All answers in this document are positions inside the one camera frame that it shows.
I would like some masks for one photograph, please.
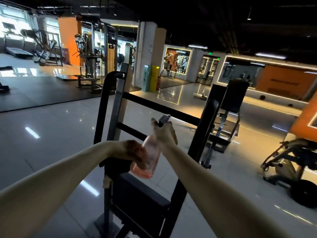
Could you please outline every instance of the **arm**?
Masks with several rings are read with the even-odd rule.
[[[142,167],[139,152],[141,145],[134,140],[101,142],[3,189],[0,191],[1,237],[30,237],[101,161],[117,157],[136,161]]]
[[[163,155],[218,238],[289,237],[260,209],[178,148],[171,122],[159,128],[152,120],[152,126]]]

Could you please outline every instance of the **person's right hand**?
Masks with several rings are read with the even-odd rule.
[[[167,122],[163,124],[160,128],[158,126],[158,122],[152,118],[151,126],[153,128],[153,135],[158,142],[158,145],[177,145],[177,137],[175,134],[175,130],[173,128],[172,122]]]

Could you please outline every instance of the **forearm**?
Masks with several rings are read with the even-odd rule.
[[[30,237],[61,207],[78,184],[107,157],[105,154],[110,152],[110,143],[93,145],[2,190],[2,237]]]
[[[218,238],[288,237],[263,212],[175,145],[163,145],[182,184]]]

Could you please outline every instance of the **treadmill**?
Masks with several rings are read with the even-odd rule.
[[[6,23],[6,22],[2,22],[3,27],[8,29],[7,32],[4,32],[4,45],[5,45],[5,49],[7,51],[8,54],[16,57],[16,58],[22,58],[22,59],[26,59],[26,58],[33,58],[34,55],[32,53],[29,53],[24,49],[24,45],[25,45],[25,37],[22,36],[21,34],[16,34],[14,33],[12,30],[15,30],[15,26],[13,24],[10,23]],[[16,47],[7,47],[7,36],[8,35],[15,35],[15,36],[19,36],[23,38],[23,49],[20,48],[16,48]]]

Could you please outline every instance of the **black ceiling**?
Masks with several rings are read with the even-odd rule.
[[[317,64],[317,1],[32,1],[42,7],[64,6],[58,11],[60,15],[69,15],[71,7],[74,13],[82,13],[84,10],[98,13],[101,18],[153,21],[167,29],[166,43],[172,45],[200,44],[208,46],[210,51],[243,55],[267,52],[284,55],[286,60],[294,62]],[[247,20],[250,10],[251,20]]]

